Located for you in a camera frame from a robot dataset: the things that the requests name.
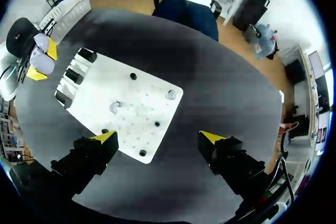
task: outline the wooden floor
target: wooden floor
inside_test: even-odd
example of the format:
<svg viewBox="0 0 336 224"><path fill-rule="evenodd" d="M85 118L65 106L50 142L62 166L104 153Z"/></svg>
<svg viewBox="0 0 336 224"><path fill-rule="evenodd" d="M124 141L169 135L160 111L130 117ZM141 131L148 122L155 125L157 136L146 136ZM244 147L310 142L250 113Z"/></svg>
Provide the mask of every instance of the wooden floor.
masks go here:
<svg viewBox="0 0 336 224"><path fill-rule="evenodd" d="M92 8L117 8L127 9L132 12L138 12L151 15L154 10L153 0L91 0ZM286 107L290 107L294 102L293 86L286 78L285 68L282 65L278 56L275 55L274 60L257 59L254 55L252 45L243 40L242 32L235 28L231 23L223 26L223 19L217 21L219 31L219 42L230 48L245 58L250 64L264 74L268 80L285 94L285 103L282 110L282 115L286 112ZM279 139L275 141L275 149L273 156L268 163L267 172L270 172L278 158L279 154Z"/></svg>

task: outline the wire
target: wire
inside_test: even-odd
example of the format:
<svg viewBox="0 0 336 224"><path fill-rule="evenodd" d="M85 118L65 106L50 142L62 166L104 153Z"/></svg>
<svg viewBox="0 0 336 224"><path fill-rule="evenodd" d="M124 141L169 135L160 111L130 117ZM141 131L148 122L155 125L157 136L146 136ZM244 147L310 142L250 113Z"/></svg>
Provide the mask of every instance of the wire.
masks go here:
<svg viewBox="0 0 336 224"><path fill-rule="evenodd" d="M1 80L2 76L4 76L5 72L7 72L7 70L10 69L11 67L15 67L15 64L10 64L7 68L5 68L5 70L2 72L2 74L0 76L0 80Z"/></svg>
<svg viewBox="0 0 336 224"><path fill-rule="evenodd" d="M286 178L286 181L287 181L287 186L288 186L288 190L289 190L289 194L290 194L290 198L291 198L291 203L293 203L294 202L294 193L293 193L292 186L290 184L290 180L289 180L289 176L288 176L288 172L287 172L287 167L286 167L286 161L283 157L281 157L280 159L281 159L282 169L284 171L285 178Z"/></svg>
<svg viewBox="0 0 336 224"><path fill-rule="evenodd" d="M267 189L266 189L265 192L267 192L267 190L268 190L268 189L270 188L270 186L273 184L273 182L274 182L274 180L275 180L275 177L276 177L277 174L278 174L279 166L280 166L280 162L281 162L281 159L282 159L282 158L283 158L283 157L278 158L278 160L277 160L277 162L276 162L276 164L275 164L275 167L274 167L273 171L270 173L270 175L271 175L272 173L274 173L274 174L273 174L273 178L272 178L271 182L269 183L269 186L267 187Z"/></svg>
<svg viewBox="0 0 336 224"><path fill-rule="evenodd" d="M21 157L30 157L30 158L34 158L34 157L32 157L32 156L29 156L29 155L26 155L26 154L22 154L22 155L20 155Z"/></svg>

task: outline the dark gray table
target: dark gray table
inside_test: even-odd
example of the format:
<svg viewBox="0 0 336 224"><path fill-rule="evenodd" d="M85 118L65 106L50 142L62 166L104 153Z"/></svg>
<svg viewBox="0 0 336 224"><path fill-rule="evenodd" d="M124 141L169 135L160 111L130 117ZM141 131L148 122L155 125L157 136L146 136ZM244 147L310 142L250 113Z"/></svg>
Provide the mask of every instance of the dark gray table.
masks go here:
<svg viewBox="0 0 336 224"><path fill-rule="evenodd" d="M190 28L127 11L91 10L58 46L54 73L44 81L26 78L17 94L25 141L47 168L69 153L74 140L92 136L54 97L80 47L171 82L184 95L151 164L117 152L74 200L126 219L216 224L234 216L242 199L211 173L197 150L197 133L236 136L251 156L268 162L281 117L278 90L241 56Z"/></svg>

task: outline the office chair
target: office chair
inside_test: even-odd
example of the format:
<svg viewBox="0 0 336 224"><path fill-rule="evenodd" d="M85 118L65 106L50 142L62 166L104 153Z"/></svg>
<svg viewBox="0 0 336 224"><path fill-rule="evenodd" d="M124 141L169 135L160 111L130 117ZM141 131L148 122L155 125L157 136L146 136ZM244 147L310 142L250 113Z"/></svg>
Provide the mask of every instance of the office chair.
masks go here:
<svg viewBox="0 0 336 224"><path fill-rule="evenodd" d="M159 0L153 0L154 1L154 6L155 6L155 8L159 5ZM211 7L211 9L213 9L213 6L215 6L215 10L214 10L214 17L215 17L215 19L218 19L218 17L219 17L219 15L220 15L220 13L222 12L222 7L221 7L221 5L217 2L217 1L215 1L215 0L212 0L212 2L211 2L211 4L210 4L210 7ZM179 23L181 23L181 24L186 24L187 23L187 20L183 20L183 21L181 21L181 22L179 22Z"/></svg>

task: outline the person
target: person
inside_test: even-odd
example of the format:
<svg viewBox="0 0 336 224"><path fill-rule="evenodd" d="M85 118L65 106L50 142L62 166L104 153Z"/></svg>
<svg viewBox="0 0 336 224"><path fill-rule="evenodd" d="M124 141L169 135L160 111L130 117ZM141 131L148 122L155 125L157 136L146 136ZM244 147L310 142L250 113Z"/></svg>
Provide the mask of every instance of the person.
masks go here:
<svg viewBox="0 0 336 224"><path fill-rule="evenodd" d="M212 0L163 0L153 12L153 16L174 22L188 17L189 27L218 41L218 28L210 9Z"/></svg>

